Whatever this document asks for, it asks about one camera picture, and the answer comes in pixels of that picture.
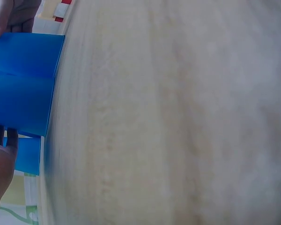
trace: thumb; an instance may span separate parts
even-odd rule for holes
[[[4,33],[10,13],[13,9],[13,0],[0,0],[0,36]]]

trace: wooden board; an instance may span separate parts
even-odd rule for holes
[[[281,1],[79,0],[44,171],[49,225],[281,224]]]

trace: hand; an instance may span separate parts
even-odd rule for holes
[[[7,129],[7,144],[3,147],[4,127],[0,126],[0,200],[6,192],[14,175],[18,152],[18,132]]]
[[[0,36],[4,32],[32,32],[41,0],[0,0]]]

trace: red stripe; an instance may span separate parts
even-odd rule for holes
[[[70,5],[72,0],[61,0],[61,3]]]
[[[62,22],[64,21],[64,18],[61,18],[61,17],[57,17],[57,16],[56,16],[56,17],[55,17],[55,21],[56,21],[56,22],[61,22],[61,23],[62,23]]]

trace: light wood grain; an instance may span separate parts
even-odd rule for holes
[[[79,0],[51,119],[50,224],[281,224],[281,0]]]

